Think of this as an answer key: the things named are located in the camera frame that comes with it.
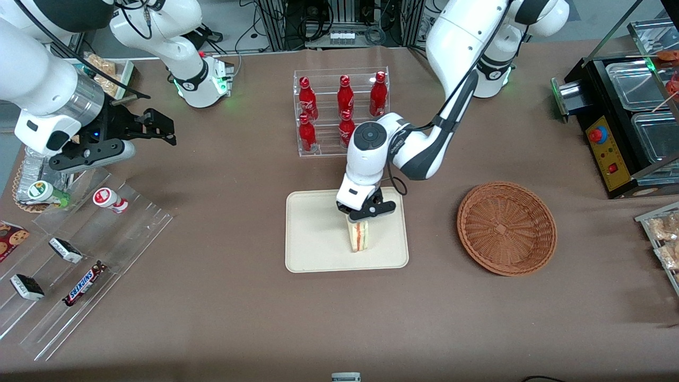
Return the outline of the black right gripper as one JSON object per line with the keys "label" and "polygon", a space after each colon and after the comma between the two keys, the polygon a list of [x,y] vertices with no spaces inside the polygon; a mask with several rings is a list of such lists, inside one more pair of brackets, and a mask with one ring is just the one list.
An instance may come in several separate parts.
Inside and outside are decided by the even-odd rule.
{"label": "black right gripper", "polygon": [[98,142],[143,138],[177,145],[173,120],[153,108],[147,108],[142,115],[134,115],[125,106],[105,104],[97,121]]}

